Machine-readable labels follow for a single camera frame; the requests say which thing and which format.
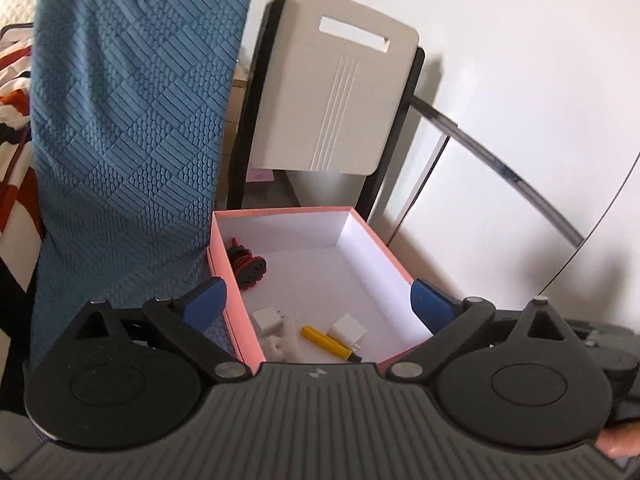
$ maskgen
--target finger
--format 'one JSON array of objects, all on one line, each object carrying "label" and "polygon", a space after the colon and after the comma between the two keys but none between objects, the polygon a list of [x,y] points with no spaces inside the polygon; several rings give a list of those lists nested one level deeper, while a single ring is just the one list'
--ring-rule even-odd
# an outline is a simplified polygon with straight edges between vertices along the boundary
[{"label": "finger", "polygon": [[603,430],[596,441],[596,447],[609,458],[639,455],[640,422]]}]

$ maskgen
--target bedding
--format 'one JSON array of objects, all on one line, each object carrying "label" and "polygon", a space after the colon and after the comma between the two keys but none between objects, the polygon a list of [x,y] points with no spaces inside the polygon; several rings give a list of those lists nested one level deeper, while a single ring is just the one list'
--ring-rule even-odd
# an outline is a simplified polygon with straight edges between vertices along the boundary
[{"label": "bedding", "polygon": [[[23,412],[22,362],[28,358],[34,270],[44,230],[31,167],[33,28],[0,36],[0,409]],[[18,41],[7,41],[13,36]]]}]

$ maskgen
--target box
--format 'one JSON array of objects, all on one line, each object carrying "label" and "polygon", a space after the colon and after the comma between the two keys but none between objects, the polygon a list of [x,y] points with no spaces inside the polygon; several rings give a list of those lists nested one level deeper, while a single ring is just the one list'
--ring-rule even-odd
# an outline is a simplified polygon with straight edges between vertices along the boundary
[{"label": "box", "polygon": [[[267,261],[263,279],[242,292],[226,257],[232,237]],[[269,306],[324,333],[350,314],[367,329],[358,342],[364,362],[387,363],[431,336],[411,310],[411,276],[352,208],[215,211],[208,257],[226,282],[236,354],[254,371],[264,355],[247,313]],[[304,362],[344,362],[298,339]]]}]

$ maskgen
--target black device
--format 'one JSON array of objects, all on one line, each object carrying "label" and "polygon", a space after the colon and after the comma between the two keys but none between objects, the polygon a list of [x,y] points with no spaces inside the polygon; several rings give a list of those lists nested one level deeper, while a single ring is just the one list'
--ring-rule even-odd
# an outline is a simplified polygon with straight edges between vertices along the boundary
[{"label": "black device", "polygon": [[540,298],[517,314],[468,298],[385,377],[374,364],[252,375],[179,311],[87,304],[30,377],[26,409],[45,443],[10,478],[624,475],[593,442],[638,362],[603,373]]}]

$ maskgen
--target chair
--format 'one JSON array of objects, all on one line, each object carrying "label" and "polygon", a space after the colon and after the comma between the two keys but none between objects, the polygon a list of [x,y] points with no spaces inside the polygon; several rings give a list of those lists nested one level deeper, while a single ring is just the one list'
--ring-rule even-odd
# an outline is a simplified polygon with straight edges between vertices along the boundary
[{"label": "chair", "polygon": [[[38,0],[31,90],[47,230],[37,365],[87,300],[176,297],[208,276],[225,109],[249,0]],[[230,349],[222,320],[216,342]]]}]

